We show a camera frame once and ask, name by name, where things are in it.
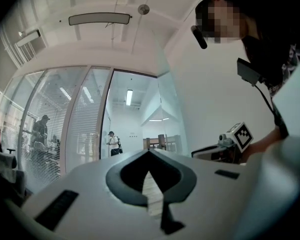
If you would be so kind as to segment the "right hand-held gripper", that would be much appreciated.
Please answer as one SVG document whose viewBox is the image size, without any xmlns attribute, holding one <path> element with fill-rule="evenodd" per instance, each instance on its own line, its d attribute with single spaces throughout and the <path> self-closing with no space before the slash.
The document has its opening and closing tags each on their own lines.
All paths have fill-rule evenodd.
<svg viewBox="0 0 300 240">
<path fill-rule="evenodd" d="M 191 153 L 191 157 L 207 161 L 226 162 L 230 159 L 230 150 L 232 162 L 239 163 L 243 152 L 253 139 L 247 125 L 244 122 L 239 122 L 219 136 L 218 144 L 220 146 L 211 145 L 195 150 Z"/>
</svg>

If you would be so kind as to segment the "black box on chest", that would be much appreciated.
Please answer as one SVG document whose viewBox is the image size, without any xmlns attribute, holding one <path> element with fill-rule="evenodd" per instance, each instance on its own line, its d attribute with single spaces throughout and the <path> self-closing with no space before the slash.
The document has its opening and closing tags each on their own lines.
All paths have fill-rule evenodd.
<svg viewBox="0 0 300 240">
<path fill-rule="evenodd" d="M 253 87 L 259 82 L 263 83 L 262 76 L 252 68 L 252 65 L 241 58 L 237 59 L 237 74 L 242 80 L 250 83 Z"/>
</svg>

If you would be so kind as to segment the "glass partition with blinds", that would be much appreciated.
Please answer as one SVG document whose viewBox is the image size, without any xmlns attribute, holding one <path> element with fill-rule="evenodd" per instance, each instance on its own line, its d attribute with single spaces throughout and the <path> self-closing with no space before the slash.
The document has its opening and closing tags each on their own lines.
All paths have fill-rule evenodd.
<svg viewBox="0 0 300 240">
<path fill-rule="evenodd" d="M 30 192 L 100 158 L 99 111 L 109 74 L 108 67 L 66 66 L 11 79 L 0 102 L 1 145 L 16 156 Z M 50 118 L 46 146 L 31 147 L 33 125 L 43 115 Z"/>
</svg>

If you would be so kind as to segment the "grey fabric office chair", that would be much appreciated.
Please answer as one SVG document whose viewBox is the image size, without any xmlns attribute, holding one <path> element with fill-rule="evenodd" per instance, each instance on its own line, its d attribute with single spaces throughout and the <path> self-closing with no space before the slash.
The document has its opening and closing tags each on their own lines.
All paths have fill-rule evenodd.
<svg viewBox="0 0 300 240">
<path fill-rule="evenodd" d="M 26 196 L 27 176 L 17 166 L 17 159 L 13 154 L 0 152 L 0 178 L 12 191 L 12 196 L 17 199 L 16 203 L 22 204 Z"/>
</svg>

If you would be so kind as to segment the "dark wooden high table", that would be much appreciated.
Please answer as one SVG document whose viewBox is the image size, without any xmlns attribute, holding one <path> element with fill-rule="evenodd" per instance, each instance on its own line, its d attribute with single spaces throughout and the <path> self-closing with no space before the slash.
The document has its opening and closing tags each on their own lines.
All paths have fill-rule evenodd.
<svg viewBox="0 0 300 240">
<path fill-rule="evenodd" d="M 144 149 L 161 149 L 167 150 L 167 144 L 165 140 L 165 136 L 163 134 L 159 134 L 156 138 L 144 138 L 143 139 L 143 148 Z"/>
</svg>

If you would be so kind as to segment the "rectangular ceiling light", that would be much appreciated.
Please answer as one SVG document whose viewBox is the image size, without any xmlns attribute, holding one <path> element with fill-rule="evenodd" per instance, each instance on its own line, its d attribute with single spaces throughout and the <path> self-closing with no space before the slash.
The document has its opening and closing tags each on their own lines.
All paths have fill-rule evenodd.
<svg viewBox="0 0 300 240">
<path fill-rule="evenodd" d="M 16 42 L 15 44 L 20 48 L 38 38 L 41 37 L 41 33 L 40 31 L 37 29 L 31 33 L 29 33 L 27 36 L 23 37 L 21 40 L 19 40 L 18 42 Z"/>
</svg>

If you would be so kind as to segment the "round ceiling smoke detector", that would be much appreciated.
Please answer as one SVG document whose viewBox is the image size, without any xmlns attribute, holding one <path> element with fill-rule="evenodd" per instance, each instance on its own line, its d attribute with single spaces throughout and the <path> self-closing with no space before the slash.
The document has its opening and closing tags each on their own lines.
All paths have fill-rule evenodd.
<svg viewBox="0 0 300 240">
<path fill-rule="evenodd" d="M 141 4 L 138 7 L 137 11 L 140 15 L 144 16 L 150 12 L 150 7 L 147 4 Z"/>
</svg>

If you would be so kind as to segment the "person's right forearm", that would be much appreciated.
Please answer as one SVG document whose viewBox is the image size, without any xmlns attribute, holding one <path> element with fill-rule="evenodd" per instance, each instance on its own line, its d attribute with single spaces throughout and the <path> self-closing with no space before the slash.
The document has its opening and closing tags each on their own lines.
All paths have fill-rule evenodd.
<svg viewBox="0 0 300 240">
<path fill-rule="evenodd" d="M 261 140 L 250 144 L 242 153 L 240 163 L 246 163 L 249 157 L 255 153 L 264 152 L 272 144 L 282 140 L 280 129 L 278 126 L 274 128 L 267 136 Z"/>
</svg>

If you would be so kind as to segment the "long ceiling light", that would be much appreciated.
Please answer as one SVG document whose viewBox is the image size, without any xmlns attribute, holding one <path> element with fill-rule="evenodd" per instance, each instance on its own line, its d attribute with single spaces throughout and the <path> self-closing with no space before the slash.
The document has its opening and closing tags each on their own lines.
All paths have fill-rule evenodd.
<svg viewBox="0 0 300 240">
<path fill-rule="evenodd" d="M 131 16 L 126 13 L 117 12 L 93 12 L 70 16 L 68 24 L 70 26 L 91 24 L 91 23 L 107 23 L 127 25 Z"/>
</svg>

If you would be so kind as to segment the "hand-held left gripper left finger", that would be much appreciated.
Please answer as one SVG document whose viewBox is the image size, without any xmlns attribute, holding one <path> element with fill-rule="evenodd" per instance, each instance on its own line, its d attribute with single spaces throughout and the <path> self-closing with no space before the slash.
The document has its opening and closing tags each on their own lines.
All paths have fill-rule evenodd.
<svg viewBox="0 0 300 240">
<path fill-rule="evenodd" d="M 36 219 L 63 191 L 78 194 L 53 233 L 65 240 L 165 240 L 161 230 L 163 194 L 147 172 L 141 182 L 147 207 L 123 203 L 106 184 L 107 171 L 130 158 L 126 153 L 75 167 L 33 194 L 22 211 Z"/>
</svg>

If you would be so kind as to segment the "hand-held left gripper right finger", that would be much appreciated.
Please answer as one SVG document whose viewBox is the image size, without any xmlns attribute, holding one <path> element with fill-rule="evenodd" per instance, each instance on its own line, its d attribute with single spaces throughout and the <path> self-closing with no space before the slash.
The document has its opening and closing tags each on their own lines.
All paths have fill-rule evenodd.
<svg viewBox="0 0 300 240">
<path fill-rule="evenodd" d="M 150 240 L 234 240 L 243 205 L 241 165 L 155 149 L 149 150 L 149 165 L 163 205 Z"/>
</svg>

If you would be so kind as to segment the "person's dark patterned clothing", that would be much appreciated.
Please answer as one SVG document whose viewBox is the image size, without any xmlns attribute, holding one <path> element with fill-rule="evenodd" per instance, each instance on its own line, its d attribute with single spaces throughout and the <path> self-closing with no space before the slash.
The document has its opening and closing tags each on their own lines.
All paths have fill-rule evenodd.
<svg viewBox="0 0 300 240">
<path fill-rule="evenodd" d="M 278 84 L 272 84 L 265 81 L 265 85 L 268 89 L 273 112 L 274 112 L 274 124 L 275 127 L 278 128 L 280 135 L 283 139 L 286 138 L 289 134 L 288 134 L 286 124 L 284 123 L 284 120 L 279 110 L 277 109 L 276 105 L 273 102 L 273 98 L 277 94 L 277 92 L 284 86 L 284 84 L 289 80 L 289 78 L 292 76 L 299 63 L 300 63 L 300 45 L 291 44 L 289 48 L 287 61 L 282 64 L 281 69 L 279 71 L 281 72 L 282 80 L 279 80 Z"/>
</svg>

